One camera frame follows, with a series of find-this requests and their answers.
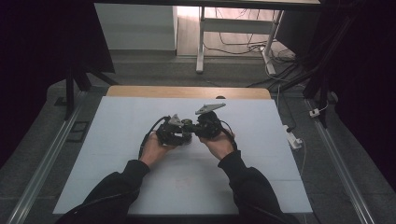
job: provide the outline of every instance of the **wooden table edge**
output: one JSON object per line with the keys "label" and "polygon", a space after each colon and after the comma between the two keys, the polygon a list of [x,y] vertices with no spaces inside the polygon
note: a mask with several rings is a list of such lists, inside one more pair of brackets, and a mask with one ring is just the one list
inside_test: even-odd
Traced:
{"label": "wooden table edge", "polygon": [[170,86],[111,86],[106,96],[150,98],[216,98],[271,99],[267,89],[218,88],[218,87],[170,87]]}

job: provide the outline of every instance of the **white wall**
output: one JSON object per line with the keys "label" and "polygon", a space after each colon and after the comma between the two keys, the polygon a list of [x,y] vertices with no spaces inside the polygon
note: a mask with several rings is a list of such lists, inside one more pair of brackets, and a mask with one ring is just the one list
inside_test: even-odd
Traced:
{"label": "white wall", "polygon": [[109,49],[177,47],[177,7],[95,4]]}

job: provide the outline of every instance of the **aluminum rail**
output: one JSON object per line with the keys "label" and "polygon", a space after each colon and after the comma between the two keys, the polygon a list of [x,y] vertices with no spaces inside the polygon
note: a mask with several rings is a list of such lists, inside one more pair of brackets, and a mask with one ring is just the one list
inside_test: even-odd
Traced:
{"label": "aluminum rail", "polygon": [[[305,100],[305,105],[309,110],[313,110],[314,107],[310,104],[310,101]],[[329,152],[330,158],[332,159],[332,163],[334,165],[335,170],[340,176],[341,182],[346,189],[346,193],[350,197],[350,201],[352,202],[356,213],[361,220],[362,224],[375,224],[374,218],[370,213],[370,210],[361,196],[361,191],[356,186],[355,182],[352,179],[352,176],[347,169],[347,166],[337,148],[334,141],[332,140],[332,136],[329,131],[323,127],[318,119],[315,120],[315,126],[318,129],[320,137]]]}
{"label": "aluminum rail", "polygon": [[30,209],[35,202],[35,198],[38,195],[38,192],[41,190],[44,185],[45,180],[52,168],[53,163],[55,163],[56,158],[58,157],[59,152],[64,145],[64,141],[66,140],[67,135],[69,134],[74,121],[76,120],[79,111],[82,108],[84,100],[87,96],[87,92],[81,91],[77,96],[76,109],[73,114],[70,116],[69,120],[66,120],[59,132],[56,134],[54,140],[52,141],[49,149],[44,155],[42,161],[39,163],[35,173],[30,179],[25,191],[23,192],[20,200],[15,206],[14,210],[11,213],[11,216],[8,218],[7,224],[21,224],[26,219],[27,215],[30,212]]}

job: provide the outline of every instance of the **power outlet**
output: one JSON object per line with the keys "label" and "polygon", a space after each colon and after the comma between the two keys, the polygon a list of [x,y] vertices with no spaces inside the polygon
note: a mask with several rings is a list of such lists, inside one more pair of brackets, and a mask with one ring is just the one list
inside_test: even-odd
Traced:
{"label": "power outlet", "polygon": [[288,133],[288,125],[283,125],[283,128],[285,129],[285,134],[286,138],[289,141],[289,145],[291,146],[291,149],[293,150],[298,150],[302,147],[303,141],[300,138],[296,138],[292,132]]}

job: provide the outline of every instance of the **black jacket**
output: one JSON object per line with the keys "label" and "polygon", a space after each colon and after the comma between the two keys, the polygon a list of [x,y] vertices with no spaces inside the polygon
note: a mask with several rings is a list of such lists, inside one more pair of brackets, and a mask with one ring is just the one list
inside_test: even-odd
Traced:
{"label": "black jacket", "polygon": [[[299,223],[295,217],[282,213],[268,180],[257,169],[246,167],[240,151],[224,157],[219,168],[230,178],[242,223]],[[121,174],[115,172],[105,177],[82,205],[64,214],[56,223],[123,223],[148,172],[142,161],[128,161]]]}

